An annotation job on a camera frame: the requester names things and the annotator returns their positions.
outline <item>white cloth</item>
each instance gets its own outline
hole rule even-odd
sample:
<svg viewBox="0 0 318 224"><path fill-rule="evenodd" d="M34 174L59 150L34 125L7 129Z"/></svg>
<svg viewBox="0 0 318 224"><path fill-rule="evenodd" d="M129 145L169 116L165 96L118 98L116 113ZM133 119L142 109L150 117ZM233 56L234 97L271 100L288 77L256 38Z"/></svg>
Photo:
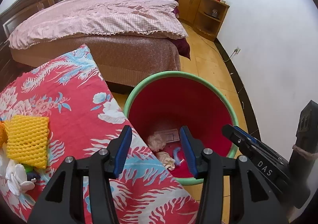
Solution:
<svg viewBox="0 0 318 224"><path fill-rule="evenodd" d="M8 163L5 179L8 181L9 190L16 196L20 196L21 192L32 190L36 181L28 181L24 166L12 159Z"/></svg>
<svg viewBox="0 0 318 224"><path fill-rule="evenodd" d="M167 142L159 134L150 135L147 139L147 146L152 152L163 150Z"/></svg>
<svg viewBox="0 0 318 224"><path fill-rule="evenodd" d="M160 151L155 153L156 158L164 165L168 170L175 169L175 160L169 156L169 153Z"/></svg>
<svg viewBox="0 0 318 224"><path fill-rule="evenodd" d="M5 171L8 163L9 159L6 156L5 148L3 147L0 149L0 178L5 178Z"/></svg>

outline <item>electrical outlet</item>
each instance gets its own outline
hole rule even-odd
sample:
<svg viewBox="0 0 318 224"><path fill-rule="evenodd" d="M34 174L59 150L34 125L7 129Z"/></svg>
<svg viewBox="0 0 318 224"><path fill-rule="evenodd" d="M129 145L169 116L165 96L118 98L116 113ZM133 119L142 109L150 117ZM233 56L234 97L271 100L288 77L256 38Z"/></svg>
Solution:
<svg viewBox="0 0 318 224"><path fill-rule="evenodd" d="M238 54L240 52L241 48L240 47L236 47L236 49L234 50L236 54Z"/></svg>

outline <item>trash bin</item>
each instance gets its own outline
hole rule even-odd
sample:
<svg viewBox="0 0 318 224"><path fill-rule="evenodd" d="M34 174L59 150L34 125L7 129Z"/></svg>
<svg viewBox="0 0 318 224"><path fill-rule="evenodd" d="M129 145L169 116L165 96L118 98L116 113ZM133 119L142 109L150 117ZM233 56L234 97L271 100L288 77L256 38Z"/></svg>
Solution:
<svg viewBox="0 0 318 224"><path fill-rule="evenodd" d="M141 138L156 131L177 129L187 125L194 138L221 156L234 157L237 147L222 135L225 124L237 125L235 112L225 96L212 84L190 73L164 71L140 82L129 95L124 114ZM179 141L167 143L164 151L181 147ZM185 161L181 150L180 160ZM170 173L182 185L203 182L196 180L186 162Z"/></svg>

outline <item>green rim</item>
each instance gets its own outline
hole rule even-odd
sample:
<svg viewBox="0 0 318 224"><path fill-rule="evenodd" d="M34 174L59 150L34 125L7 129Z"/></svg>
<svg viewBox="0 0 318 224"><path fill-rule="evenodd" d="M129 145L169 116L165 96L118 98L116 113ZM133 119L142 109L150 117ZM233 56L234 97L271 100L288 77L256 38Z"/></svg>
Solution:
<svg viewBox="0 0 318 224"><path fill-rule="evenodd" d="M124 107L124 114L125 116L128 118L129 116L129 110L130 107L133 103L133 101L135 100L136 96L139 94L139 92L144 89L145 86L147 86L148 84L161 79L161 78L168 78L168 77L182 77L182 78L189 78L192 79L194 81L197 81L201 84L203 84L204 86L206 86L207 88L211 89L223 102L223 104L226 106L230 116L231 116L231 120L233 125L238 126L239 122L238 119L236 117L236 114L234 112L233 107L231 106L231 104L229 103L229 101L226 99L226 97L215 87L213 86L211 83L207 82L206 80L204 80L203 78L200 78L196 75L193 75L191 73L186 73L183 71L163 71L163 72L159 72L156 73L154 75L151 75L147 78L145 78L143 81L141 81L134 89L133 91L130 93L130 95L127 98L127 101L125 103L125 107ZM230 158L234 158L236 152L237 152L237 146L235 146L234 144L232 144L231 149L229 151L229 153L227 154L227 157ZM203 183L203 179L195 179L194 177L191 178L177 178L176 180L182 184L182 185L195 185L195 184L201 184Z"/></svg>

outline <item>red floral blanket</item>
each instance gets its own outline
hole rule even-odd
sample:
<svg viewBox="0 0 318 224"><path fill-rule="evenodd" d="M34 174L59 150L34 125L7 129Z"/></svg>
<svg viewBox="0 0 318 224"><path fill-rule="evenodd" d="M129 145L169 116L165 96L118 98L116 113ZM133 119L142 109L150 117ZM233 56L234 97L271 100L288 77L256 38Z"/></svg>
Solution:
<svg viewBox="0 0 318 224"><path fill-rule="evenodd" d="M48 116L48 165L41 180L20 196L0 178L0 191L13 212L27 220L39 194L67 156L88 157L130 125L82 45L19 77L0 94L0 118ZM84 179L85 220L91 223L88 177ZM169 174L133 129L123 173L111 181L120 223L194 223L198 203Z"/></svg>

